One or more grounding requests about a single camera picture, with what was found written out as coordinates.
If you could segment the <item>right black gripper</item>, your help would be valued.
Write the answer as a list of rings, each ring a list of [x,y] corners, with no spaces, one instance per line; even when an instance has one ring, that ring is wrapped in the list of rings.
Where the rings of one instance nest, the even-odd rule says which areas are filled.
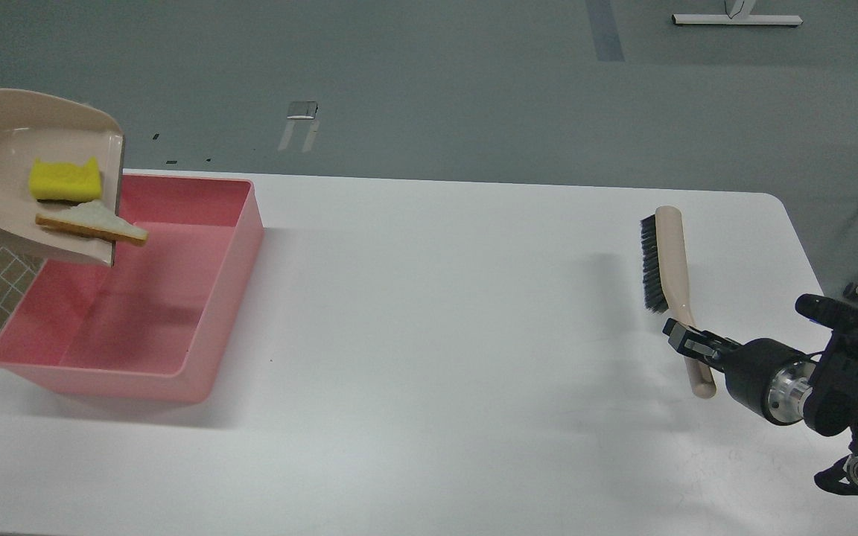
[[[670,347],[684,357],[725,371],[729,395],[770,424],[804,420],[804,405],[813,392],[817,363],[807,354],[773,339],[743,345],[669,318],[663,333]]]

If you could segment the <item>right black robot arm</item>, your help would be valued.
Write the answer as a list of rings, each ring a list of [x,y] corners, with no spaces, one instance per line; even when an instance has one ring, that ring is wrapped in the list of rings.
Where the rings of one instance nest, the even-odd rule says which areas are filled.
[[[795,309],[830,329],[823,351],[807,354],[773,339],[741,344],[676,319],[663,332],[677,353],[724,374],[729,396],[770,424],[804,423],[824,437],[849,431],[848,454],[814,481],[822,491],[858,497],[858,308],[804,294]]]

